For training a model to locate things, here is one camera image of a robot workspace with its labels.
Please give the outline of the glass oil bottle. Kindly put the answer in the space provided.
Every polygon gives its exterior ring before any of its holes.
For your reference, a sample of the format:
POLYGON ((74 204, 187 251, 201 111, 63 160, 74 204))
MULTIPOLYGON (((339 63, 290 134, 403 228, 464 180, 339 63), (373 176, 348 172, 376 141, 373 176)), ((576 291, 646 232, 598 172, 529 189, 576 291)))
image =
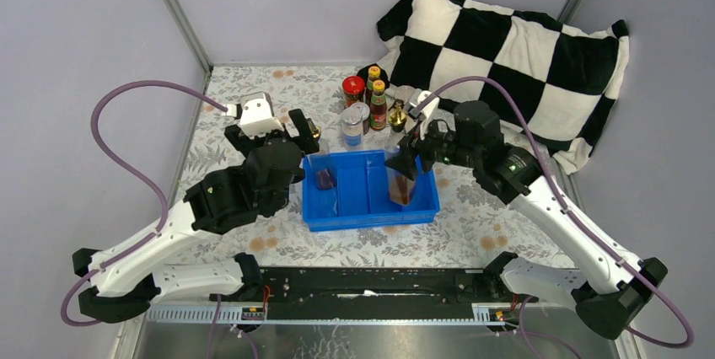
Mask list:
POLYGON ((314 138, 318 151, 307 156, 310 168, 314 172, 315 186, 318 190, 333 190, 336 188, 336 176, 331 156, 330 144, 322 137, 322 130, 316 127, 314 138))
MULTIPOLYGON (((407 121, 408 114, 404 110, 404 102, 396 99, 387 114, 390 135, 384 148, 385 160, 394 157, 400 151, 399 141, 405 135, 407 121)), ((387 168, 387 175, 390 200, 398 205, 408 206, 415 194, 416 181, 392 168, 387 168)))

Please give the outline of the metal lid shaker jar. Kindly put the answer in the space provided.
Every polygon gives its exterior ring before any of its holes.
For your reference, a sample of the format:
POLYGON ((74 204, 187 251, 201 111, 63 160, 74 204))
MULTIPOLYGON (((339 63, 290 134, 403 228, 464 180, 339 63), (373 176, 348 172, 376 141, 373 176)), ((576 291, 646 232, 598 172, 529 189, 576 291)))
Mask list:
POLYGON ((349 107, 341 112, 341 138, 347 151, 363 148, 363 119, 361 112, 349 107))

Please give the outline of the blue divided plastic bin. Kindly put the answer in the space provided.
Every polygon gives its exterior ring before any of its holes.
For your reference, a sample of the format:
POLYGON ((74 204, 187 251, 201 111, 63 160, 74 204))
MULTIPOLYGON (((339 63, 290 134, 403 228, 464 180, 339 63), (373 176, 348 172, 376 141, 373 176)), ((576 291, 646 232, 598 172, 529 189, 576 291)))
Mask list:
POLYGON ((408 206, 390 200, 381 150, 332 153, 336 188, 318 190, 307 157, 303 160, 302 217, 312 232, 432 222, 440 210, 434 175, 418 176, 408 206))

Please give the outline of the sauce bottle yellow cap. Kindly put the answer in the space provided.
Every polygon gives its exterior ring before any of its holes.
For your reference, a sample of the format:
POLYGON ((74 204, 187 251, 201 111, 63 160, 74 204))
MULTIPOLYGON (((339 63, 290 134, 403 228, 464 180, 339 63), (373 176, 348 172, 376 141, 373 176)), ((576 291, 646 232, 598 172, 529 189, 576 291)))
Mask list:
POLYGON ((370 100, 370 126, 375 131, 381 131, 386 126, 388 107, 384 91, 384 81, 379 79, 375 80, 373 82, 373 91, 370 100))
POLYGON ((374 84, 376 81, 379 81, 380 79, 381 79, 381 68, 378 67, 377 65, 372 65, 371 67, 369 67, 367 81, 366 81, 366 89, 365 89, 366 104, 371 105, 371 99, 372 99, 373 92, 374 92, 374 84))

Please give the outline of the tall glass spice canister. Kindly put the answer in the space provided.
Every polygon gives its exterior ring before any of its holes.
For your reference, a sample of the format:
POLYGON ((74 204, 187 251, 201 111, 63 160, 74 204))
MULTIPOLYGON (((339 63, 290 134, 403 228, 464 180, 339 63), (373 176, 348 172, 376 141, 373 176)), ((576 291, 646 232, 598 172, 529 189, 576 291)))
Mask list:
POLYGON ((411 98, 417 91, 415 88, 406 85, 394 87, 394 90, 394 102, 389 112, 391 124, 406 121, 408 113, 412 108, 411 98))

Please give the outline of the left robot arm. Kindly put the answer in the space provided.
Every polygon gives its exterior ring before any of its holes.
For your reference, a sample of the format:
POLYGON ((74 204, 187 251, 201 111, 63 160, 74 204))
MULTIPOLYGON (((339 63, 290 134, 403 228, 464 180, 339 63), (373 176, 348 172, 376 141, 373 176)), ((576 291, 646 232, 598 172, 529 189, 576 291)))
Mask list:
POLYGON ((73 254, 79 284, 70 294, 90 324, 116 324, 145 313, 171 297, 214 295, 254 299, 263 284, 253 255, 239 253, 207 265, 171 263, 173 255, 219 238, 236 228, 272 217, 289 203, 290 187, 305 177, 303 158, 320 149, 320 128, 300 109, 288 116, 297 135, 273 115, 260 119, 249 136, 243 122, 224 136, 243 155, 241 164, 207 174, 182 200, 165 208, 157 222, 124 242, 73 254))

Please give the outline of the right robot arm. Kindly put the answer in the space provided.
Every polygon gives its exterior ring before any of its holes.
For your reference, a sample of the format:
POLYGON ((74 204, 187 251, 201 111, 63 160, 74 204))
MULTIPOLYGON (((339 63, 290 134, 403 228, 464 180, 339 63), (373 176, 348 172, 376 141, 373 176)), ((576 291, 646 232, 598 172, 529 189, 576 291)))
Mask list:
POLYGON ((385 159, 388 168, 413 180, 435 163, 471 169, 476 183, 535 223, 565 252, 576 269, 534 264, 512 253, 487 266, 485 294, 503 302, 513 294, 537 297, 574 311, 597 335, 617 339, 652 298, 668 273, 653 257, 641 259, 552 189, 538 159, 507 144, 497 114, 482 101, 454 109, 454 129, 420 121, 385 159))

